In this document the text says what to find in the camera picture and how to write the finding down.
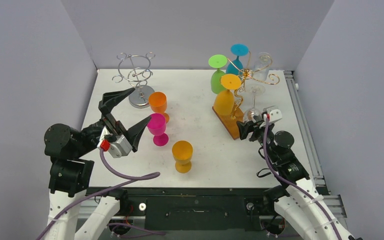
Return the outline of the gold wire glass rack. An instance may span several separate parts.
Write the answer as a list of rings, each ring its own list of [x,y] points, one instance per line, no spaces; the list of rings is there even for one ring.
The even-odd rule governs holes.
[[[248,51],[248,60],[251,59],[251,52]],[[227,57],[227,64],[221,68],[222,71],[225,72],[229,63],[231,63],[233,60],[229,59]],[[246,65],[243,65],[243,69],[240,70],[241,76],[239,76],[241,80],[241,86],[236,90],[231,90],[231,92],[234,95],[235,101],[233,105],[233,109],[230,113],[230,115],[218,115],[216,111],[214,110],[214,103],[212,105],[212,110],[215,113],[215,115],[218,117],[224,128],[227,130],[229,135],[232,139],[237,140],[239,139],[239,130],[238,126],[236,124],[237,121],[243,122],[244,112],[246,110],[242,110],[242,105],[244,104],[244,100],[246,95],[248,95],[245,92],[245,87],[252,84],[258,84],[258,85],[277,85],[280,82],[280,77],[277,74],[271,73],[268,74],[267,79],[264,82],[259,82],[253,78],[253,66],[250,65],[250,62],[248,62]]]

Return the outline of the clear wine glass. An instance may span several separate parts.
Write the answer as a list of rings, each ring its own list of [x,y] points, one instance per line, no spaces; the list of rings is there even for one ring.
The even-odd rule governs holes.
[[[251,84],[245,87],[245,92],[251,96],[251,107],[244,112],[243,122],[259,122],[263,120],[262,112],[256,108],[256,99],[265,92],[265,87],[259,84]]]
[[[252,77],[258,82],[265,82],[272,64],[272,56],[267,52],[260,52],[252,68]]]

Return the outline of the pink wine glass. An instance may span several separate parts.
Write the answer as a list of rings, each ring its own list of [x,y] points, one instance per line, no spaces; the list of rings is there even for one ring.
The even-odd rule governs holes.
[[[169,136],[165,133],[167,128],[165,116],[160,113],[153,113],[150,117],[147,128],[153,135],[153,143],[158,147],[165,146],[169,142]]]

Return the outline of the blue wine glass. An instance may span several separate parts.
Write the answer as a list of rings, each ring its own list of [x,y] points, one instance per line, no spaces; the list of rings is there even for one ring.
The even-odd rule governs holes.
[[[225,73],[241,76],[242,73],[240,70],[242,70],[244,67],[240,61],[240,57],[246,56],[249,53],[249,49],[242,43],[236,43],[230,47],[230,51],[233,55],[236,56],[236,58],[228,64]]]

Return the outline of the green wine glass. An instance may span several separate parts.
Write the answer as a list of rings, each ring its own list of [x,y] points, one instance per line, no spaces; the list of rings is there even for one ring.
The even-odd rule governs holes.
[[[210,80],[211,91],[216,95],[225,90],[225,88],[221,84],[221,77],[226,73],[222,71],[221,68],[223,68],[227,64],[227,62],[227,57],[222,54],[215,54],[208,59],[208,65],[211,68],[216,69],[216,71],[212,74]]]

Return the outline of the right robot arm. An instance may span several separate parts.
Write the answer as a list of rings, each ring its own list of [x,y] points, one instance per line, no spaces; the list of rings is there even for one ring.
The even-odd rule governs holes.
[[[354,240],[334,216],[319,194],[314,180],[298,160],[292,146],[293,135],[272,132],[270,118],[236,123],[241,140],[258,141],[259,155],[279,185],[263,193],[262,207],[275,217],[281,216],[304,240]]]

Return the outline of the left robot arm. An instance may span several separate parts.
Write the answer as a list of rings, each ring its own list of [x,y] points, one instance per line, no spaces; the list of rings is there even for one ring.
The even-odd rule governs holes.
[[[47,226],[39,234],[43,240],[96,240],[109,220],[123,215],[129,209],[129,201],[123,194],[123,185],[108,187],[98,192],[103,197],[95,212],[77,231],[80,204],[87,200],[87,189],[94,167],[84,155],[99,150],[121,158],[138,150],[142,134],[150,122],[146,117],[130,128],[112,115],[112,109],[135,91],[128,88],[106,92],[98,104],[100,119],[77,130],[66,124],[50,126],[44,135],[44,153],[50,158],[49,214]]]

